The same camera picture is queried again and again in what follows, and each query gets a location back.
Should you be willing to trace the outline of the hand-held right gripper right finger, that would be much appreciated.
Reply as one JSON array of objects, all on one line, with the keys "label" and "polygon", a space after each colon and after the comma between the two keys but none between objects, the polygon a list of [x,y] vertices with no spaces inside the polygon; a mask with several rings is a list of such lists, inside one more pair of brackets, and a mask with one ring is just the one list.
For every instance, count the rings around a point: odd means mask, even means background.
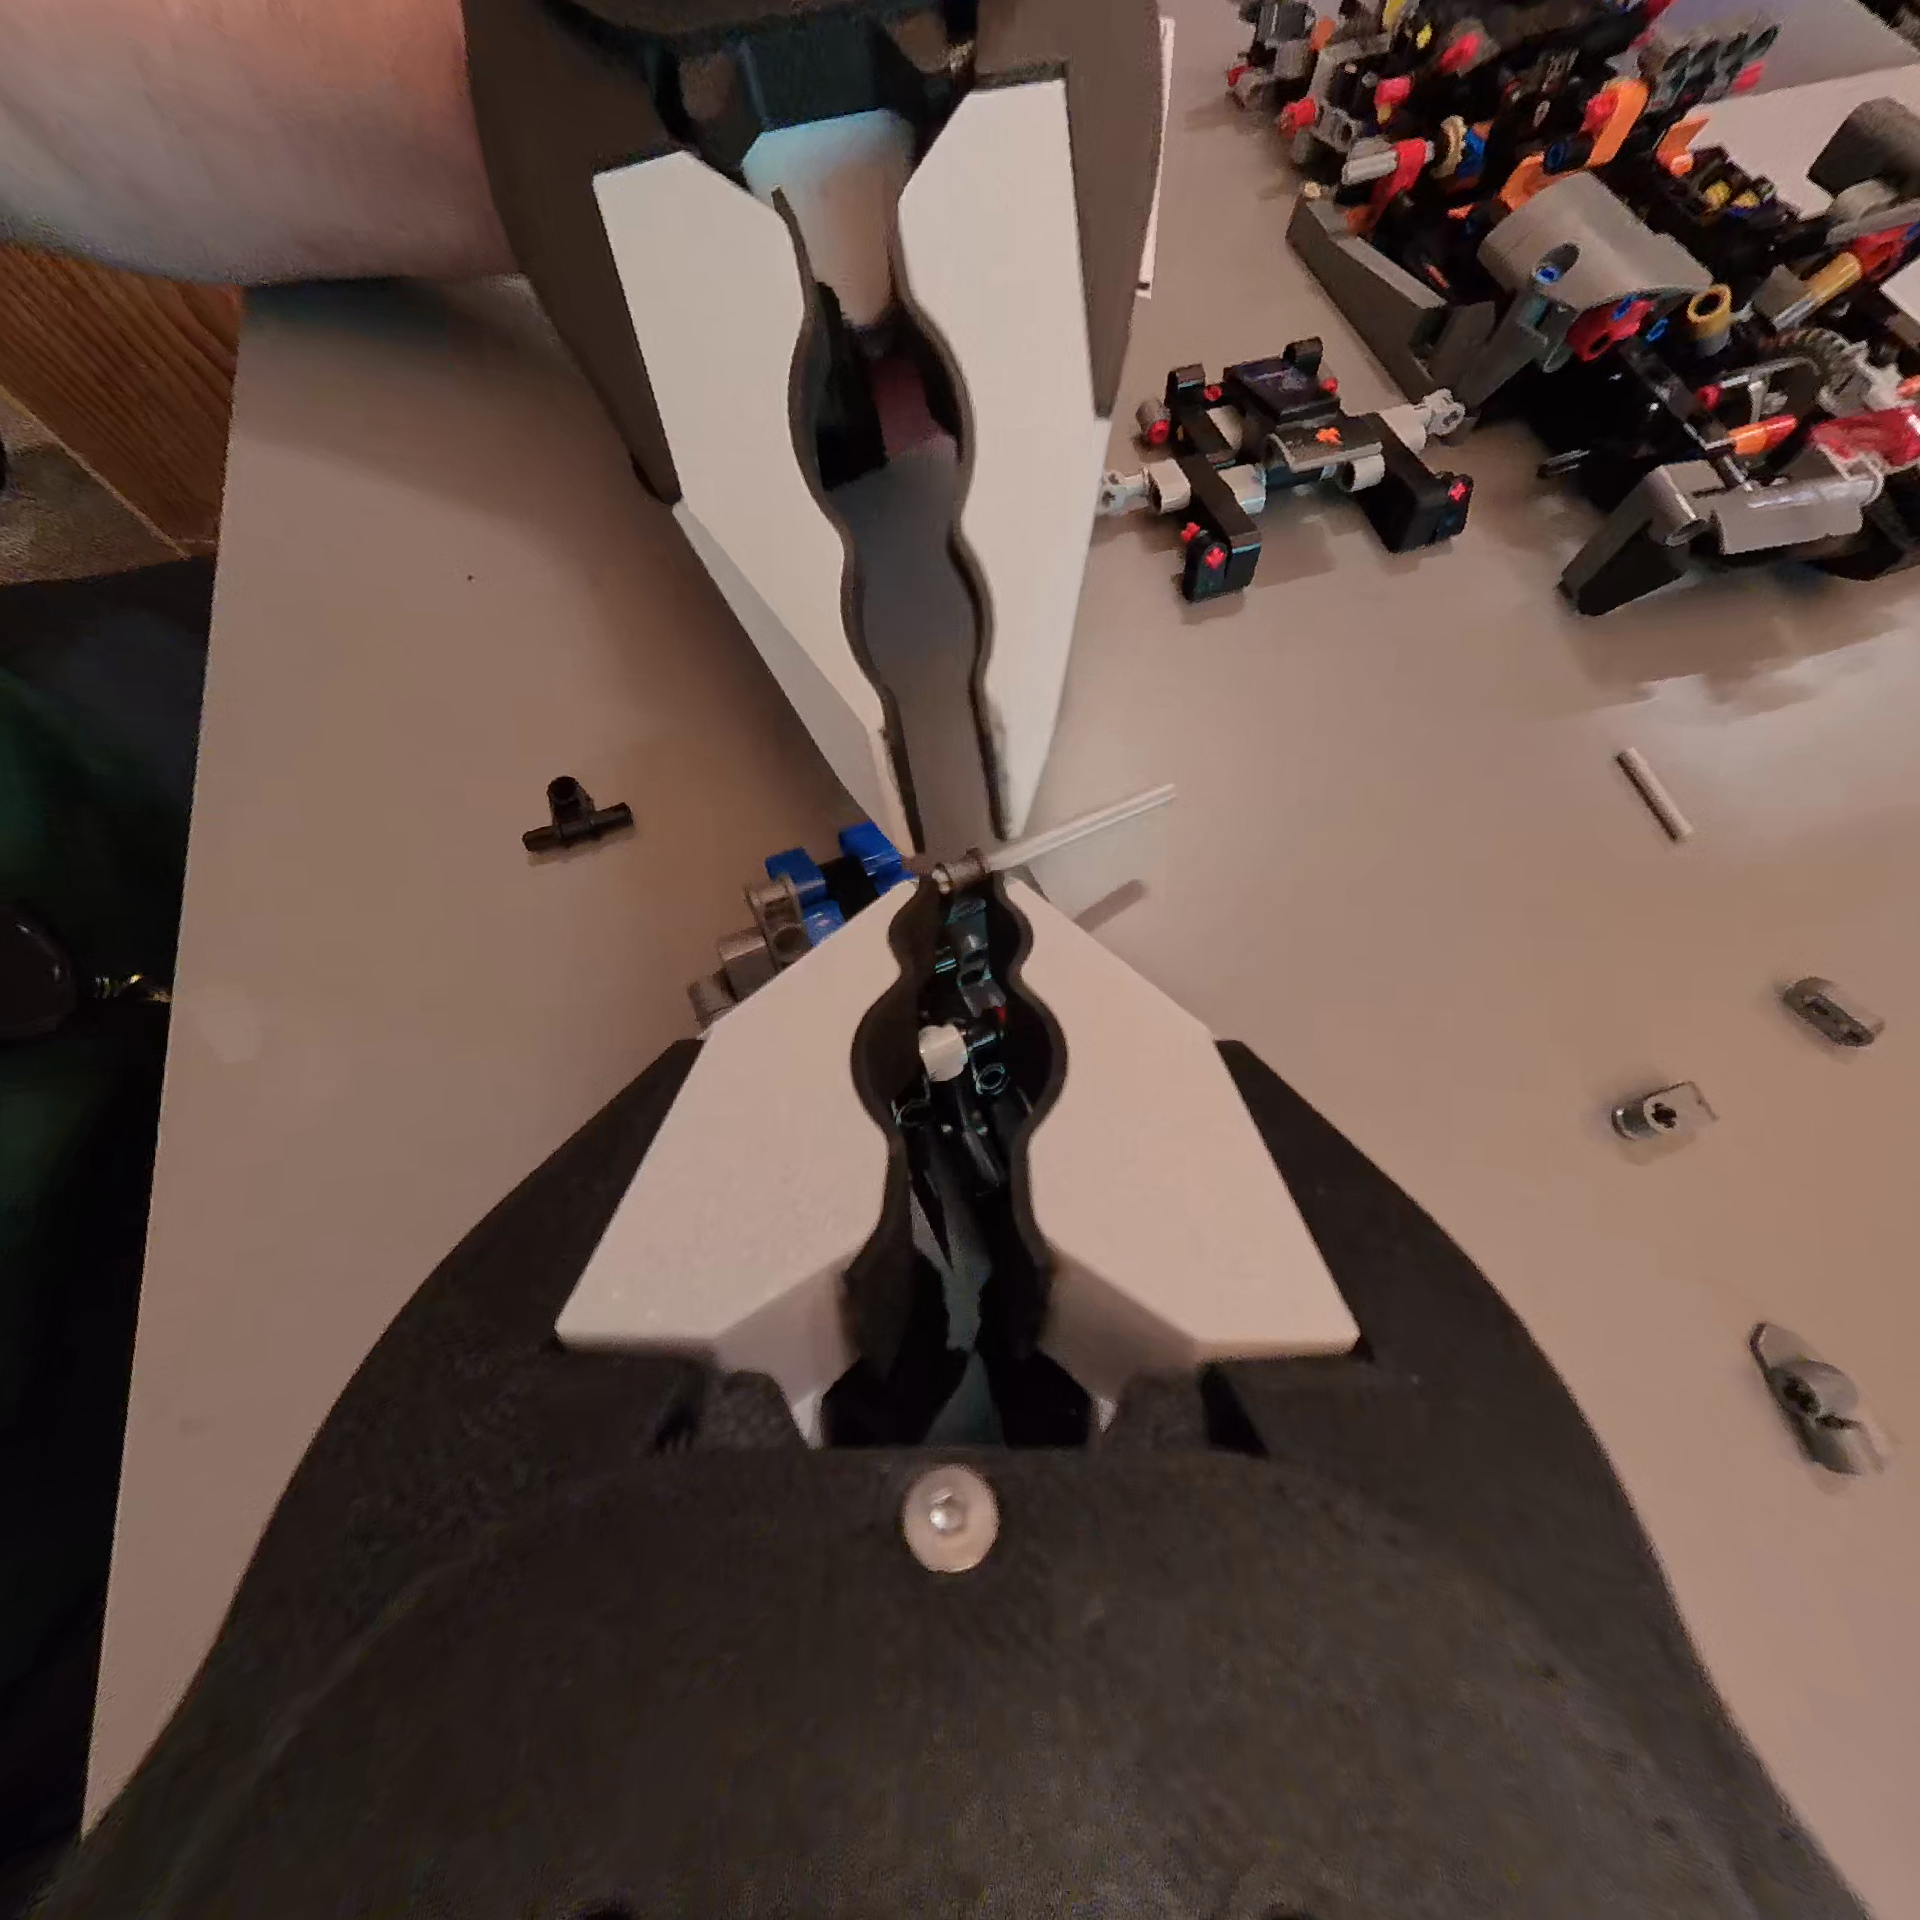
[{"label": "hand-held right gripper right finger", "polygon": [[1344,1361],[1360,1325],[1201,1018],[1025,879],[994,969],[1043,1067],[1012,1149],[1031,1281],[997,1281],[980,1347],[1004,1443],[1080,1449],[1145,1377]]}]

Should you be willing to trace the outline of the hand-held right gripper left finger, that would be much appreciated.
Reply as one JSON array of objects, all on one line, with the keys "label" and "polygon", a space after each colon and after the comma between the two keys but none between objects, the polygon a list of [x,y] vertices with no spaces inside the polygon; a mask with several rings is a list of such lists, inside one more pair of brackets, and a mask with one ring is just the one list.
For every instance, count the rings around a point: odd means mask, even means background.
[{"label": "hand-held right gripper left finger", "polygon": [[856,1362],[843,1281],[890,1167],[858,1029],[901,982],[907,910],[935,903],[899,885],[707,1029],[560,1309],[568,1350],[768,1377],[825,1441],[825,1395]]}]

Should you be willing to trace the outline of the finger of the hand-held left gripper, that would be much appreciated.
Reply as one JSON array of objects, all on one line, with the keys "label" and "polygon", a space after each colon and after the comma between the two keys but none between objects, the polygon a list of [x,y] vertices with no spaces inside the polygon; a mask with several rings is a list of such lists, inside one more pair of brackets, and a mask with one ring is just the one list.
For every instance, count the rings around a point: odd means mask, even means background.
[{"label": "finger of the hand-held left gripper", "polygon": [[608,169],[592,197],[676,475],[674,521],[840,783],[915,847],[849,532],[804,418],[818,326],[799,236],[693,150]]},{"label": "finger of the hand-held left gripper", "polygon": [[907,301],[960,403],[955,534],[984,618],[977,706],[1020,836],[1066,698],[1108,420],[1097,411],[1068,83],[978,86],[899,202]]}]

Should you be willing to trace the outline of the grey winged lego assembly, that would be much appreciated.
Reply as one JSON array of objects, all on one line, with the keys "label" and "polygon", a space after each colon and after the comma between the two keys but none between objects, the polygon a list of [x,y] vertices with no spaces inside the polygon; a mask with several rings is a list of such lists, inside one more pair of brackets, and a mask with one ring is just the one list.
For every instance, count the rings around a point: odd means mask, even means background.
[{"label": "grey winged lego assembly", "polygon": [[1066,1045],[1020,978],[1028,932],[970,855],[930,879],[875,825],[840,858],[767,860],[754,927],[691,997],[717,1018],[877,905],[901,907],[904,978],[856,1026],[856,1087],[891,1151],[877,1241],[851,1270],[856,1358],[824,1391],[832,1447],[1069,1447],[1090,1398],[1043,1350],[1049,1258],[1026,1143],[1066,1078]]}]

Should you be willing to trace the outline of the long light grey lego axle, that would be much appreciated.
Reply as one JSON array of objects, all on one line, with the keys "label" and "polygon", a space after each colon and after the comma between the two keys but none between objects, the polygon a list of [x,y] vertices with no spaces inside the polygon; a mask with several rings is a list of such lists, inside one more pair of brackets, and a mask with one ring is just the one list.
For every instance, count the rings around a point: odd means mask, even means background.
[{"label": "long light grey lego axle", "polygon": [[1010,843],[970,847],[960,855],[946,858],[913,855],[905,862],[905,869],[920,879],[935,882],[945,893],[971,891],[994,875],[1031,869],[1039,860],[1080,847],[1101,835],[1151,819],[1175,803],[1178,791],[1180,788],[1172,781],[1155,783],[1124,801],[1092,806],[1066,823],[1056,823],[1043,831],[1031,831]]}]

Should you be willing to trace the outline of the black lego T connector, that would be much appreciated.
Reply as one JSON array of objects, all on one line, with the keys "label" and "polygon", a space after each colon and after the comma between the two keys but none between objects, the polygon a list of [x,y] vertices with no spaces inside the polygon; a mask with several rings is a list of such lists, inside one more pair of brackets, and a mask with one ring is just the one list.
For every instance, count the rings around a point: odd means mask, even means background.
[{"label": "black lego T connector", "polygon": [[602,804],[573,774],[557,774],[544,788],[547,819],[521,835],[529,858],[560,858],[592,847],[636,827],[628,803]]}]

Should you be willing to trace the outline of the large lego vehicle build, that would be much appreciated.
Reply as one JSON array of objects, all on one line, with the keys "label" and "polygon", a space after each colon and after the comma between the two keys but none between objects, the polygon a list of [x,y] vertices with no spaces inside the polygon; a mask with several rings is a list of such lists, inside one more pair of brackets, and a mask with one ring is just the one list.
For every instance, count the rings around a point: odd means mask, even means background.
[{"label": "large lego vehicle build", "polygon": [[1560,591],[1602,618],[1692,567],[1916,570],[1916,109],[1853,106],[1799,209],[1705,142],[1772,18],[1667,5],[1239,5],[1228,89],[1303,181],[1288,242],[1432,436],[1516,413],[1602,513]]}]

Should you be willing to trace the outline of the short light grey lego axle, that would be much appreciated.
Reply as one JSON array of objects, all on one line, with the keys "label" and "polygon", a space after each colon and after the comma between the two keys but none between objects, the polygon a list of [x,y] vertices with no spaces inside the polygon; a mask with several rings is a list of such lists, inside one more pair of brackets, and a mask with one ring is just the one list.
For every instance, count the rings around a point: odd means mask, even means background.
[{"label": "short light grey lego axle", "polygon": [[1619,750],[1615,754],[1615,764],[1621,778],[1632,786],[1649,815],[1659,825],[1667,842],[1684,845],[1695,835],[1692,819],[1683,812],[1650,761],[1639,750]]}]

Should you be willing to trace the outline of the dark grey curved lego connector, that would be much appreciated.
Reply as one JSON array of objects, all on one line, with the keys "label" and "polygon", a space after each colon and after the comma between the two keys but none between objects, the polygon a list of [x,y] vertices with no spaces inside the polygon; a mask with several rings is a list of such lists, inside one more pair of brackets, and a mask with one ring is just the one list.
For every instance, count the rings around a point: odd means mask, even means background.
[{"label": "dark grey curved lego connector", "polygon": [[1751,1327],[1747,1348],[1809,1465],[1841,1478],[1876,1477],[1885,1470],[1881,1433],[1865,1412],[1851,1377],[1772,1322]]}]

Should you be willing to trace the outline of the dark grey lego beam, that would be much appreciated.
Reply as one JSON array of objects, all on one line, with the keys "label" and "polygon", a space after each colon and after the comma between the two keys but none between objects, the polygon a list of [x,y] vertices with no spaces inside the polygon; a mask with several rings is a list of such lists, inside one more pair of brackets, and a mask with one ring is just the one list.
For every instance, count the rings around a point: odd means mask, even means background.
[{"label": "dark grey lego beam", "polygon": [[1826,975],[1799,975],[1781,989],[1783,1007],[1837,1049],[1874,1047],[1885,1020]]}]

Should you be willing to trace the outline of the black badge reel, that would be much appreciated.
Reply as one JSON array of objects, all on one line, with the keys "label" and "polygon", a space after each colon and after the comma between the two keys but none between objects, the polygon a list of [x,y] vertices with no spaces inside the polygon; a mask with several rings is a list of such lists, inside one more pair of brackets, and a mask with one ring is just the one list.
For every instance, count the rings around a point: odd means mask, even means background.
[{"label": "black badge reel", "polygon": [[144,971],[84,967],[45,923],[3,903],[3,1047],[53,1038],[80,1018],[114,1005],[172,1005],[170,980]]}]

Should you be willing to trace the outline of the small black lego frame assembly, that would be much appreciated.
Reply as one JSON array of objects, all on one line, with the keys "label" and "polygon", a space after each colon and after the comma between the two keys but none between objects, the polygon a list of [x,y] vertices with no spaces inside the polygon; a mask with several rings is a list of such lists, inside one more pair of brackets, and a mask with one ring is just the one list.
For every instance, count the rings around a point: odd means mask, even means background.
[{"label": "small black lego frame assembly", "polygon": [[1265,550],[1263,514],[1292,495],[1341,494],[1385,554],[1419,554],[1471,523],[1475,479],[1427,459],[1465,418],[1450,388],[1349,411],[1319,338],[1219,373],[1172,369],[1164,396],[1139,404],[1141,463],[1105,473],[1096,513],[1171,521],[1194,606],[1245,591]]}]

